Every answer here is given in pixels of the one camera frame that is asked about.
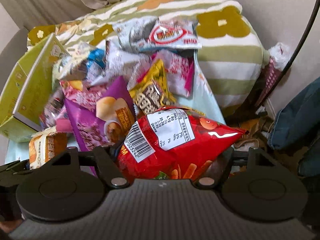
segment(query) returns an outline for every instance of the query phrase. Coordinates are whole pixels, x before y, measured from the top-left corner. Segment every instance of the metal rivet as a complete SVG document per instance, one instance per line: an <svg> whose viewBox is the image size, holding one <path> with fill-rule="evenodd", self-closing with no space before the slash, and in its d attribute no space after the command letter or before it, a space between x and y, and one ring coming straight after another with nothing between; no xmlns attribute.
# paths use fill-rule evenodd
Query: metal rivet
<svg viewBox="0 0 320 240"><path fill-rule="evenodd" d="M127 180L125 178L118 177L118 178L113 178L111 180L111 183L115 186L123 186L127 183Z"/></svg>
<svg viewBox="0 0 320 240"><path fill-rule="evenodd" d="M214 184L214 179L209 178L209 177L204 177L199 179L199 183L203 186L211 186Z"/></svg>

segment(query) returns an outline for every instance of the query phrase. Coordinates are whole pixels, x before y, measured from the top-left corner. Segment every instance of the yellow cardboard box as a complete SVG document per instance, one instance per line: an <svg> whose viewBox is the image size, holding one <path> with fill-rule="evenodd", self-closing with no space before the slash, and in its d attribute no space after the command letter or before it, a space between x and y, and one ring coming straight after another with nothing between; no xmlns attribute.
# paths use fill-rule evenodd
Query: yellow cardboard box
<svg viewBox="0 0 320 240"><path fill-rule="evenodd" d="M39 115L52 93L52 65L68 55L52 33L16 63L0 96L0 133L25 142L40 131Z"/></svg>

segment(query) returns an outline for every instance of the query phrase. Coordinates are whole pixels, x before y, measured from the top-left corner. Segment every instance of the floral blanket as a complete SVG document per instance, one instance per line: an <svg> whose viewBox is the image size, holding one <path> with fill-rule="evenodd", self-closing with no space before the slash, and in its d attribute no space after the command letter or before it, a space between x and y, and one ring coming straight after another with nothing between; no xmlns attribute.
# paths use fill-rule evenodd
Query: floral blanket
<svg viewBox="0 0 320 240"><path fill-rule="evenodd" d="M28 35L28 49L54 32L68 52L79 41L95 46L116 36L112 24L142 16L160 20L182 16L199 21L202 43L199 66L224 114L232 114L246 99L269 54L234 0L123 0L71 22L38 26Z"/></svg>

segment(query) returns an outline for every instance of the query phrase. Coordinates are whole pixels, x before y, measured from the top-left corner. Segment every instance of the barcode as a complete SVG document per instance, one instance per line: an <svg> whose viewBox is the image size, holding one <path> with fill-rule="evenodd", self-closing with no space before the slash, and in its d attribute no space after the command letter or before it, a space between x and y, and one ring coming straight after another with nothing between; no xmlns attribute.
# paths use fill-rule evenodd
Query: barcode
<svg viewBox="0 0 320 240"><path fill-rule="evenodd" d="M135 158L137 163L143 161L155 152L141 132L138 122L135 122L132 125L127 138L124 141L124 145Z"/></svg>

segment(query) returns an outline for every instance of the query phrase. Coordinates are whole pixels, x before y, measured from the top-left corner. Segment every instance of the candy wrapper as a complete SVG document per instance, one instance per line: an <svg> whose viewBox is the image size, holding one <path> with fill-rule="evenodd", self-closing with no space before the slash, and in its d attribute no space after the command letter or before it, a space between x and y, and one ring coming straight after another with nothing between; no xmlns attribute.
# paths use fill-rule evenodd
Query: candy wrapper
<svg viewBox="0 0 320 240"><path fill-rule="evenodd" d="M106 85L94 86L87 89L80 80L60 81L60 84L66 99L85 107L93 113L96 110L96 102L107 91Z"/></svg>
<svg viewBox="0 0 320 240"><path fill-rule="evenodd" d="M66 133L46 131L29 142L30 169L36 169L63 152L67 147Z"/></svg>
<svg viewBox="0 0 320 240"><path fill-rule="evenodd" d="M151 114L163 106L176 102L168 89L162 60L159 59L151 66L142 81L130 90L130 96L145 114Z"/></svg>
<svg viewBox="0 0 320 240"><path fill-rule="evenodd" d="M245 130L169 106L134 123L117 158L129 179L196 180Z"/></svg>
<svg viewBox="0 0 320 240"><path fill-rule="evenodd" d="M133 102L123 77L118 77L97 101L96 114L66 99L73 133L82 151L111 146L124 138L135 122Z"/></svg>
<svg viewBox="0 0 320 240"><path fill-rule="evenodd" d="M105 52L81 42L72 56L57 61L52 68L52 85L58 80L84 80L92 82L105 69Z"/></svg>
<svg viewBox="0 0 320 240"><path fill-rule="evenodd" d="M132 53L160 49L201 49L202 45L193 34L194 23L188 20L161 22L150 16L114 24L113 29L118 34L122 48Z"/></svg>
<svg viewBox="0 0 320 240"><path fill-rule="evenodd" d="M149 56L123 51L115 43L106 41L106 69L91 85L111 84L118 76L123 76L130 90L136 85L138 77L150 68L150 64Z"/></svg>
<svg viewBox="0 0 320 240"><path fill-rule="evenodd" d="M186 98L189 97L195 73L193 59L183 58L166 49L162 49L154 54L152 59L152 64L158 59L164 62L170 92Z"/></svg>
<svg viewBox="0 0 320 240"><path fill-rule="evenodd" d="M44 106L44 111L40 115L42 129L56 125L56 119L63 107L64 95L62 88L58 88L49 98L48 103Z"/></svg>

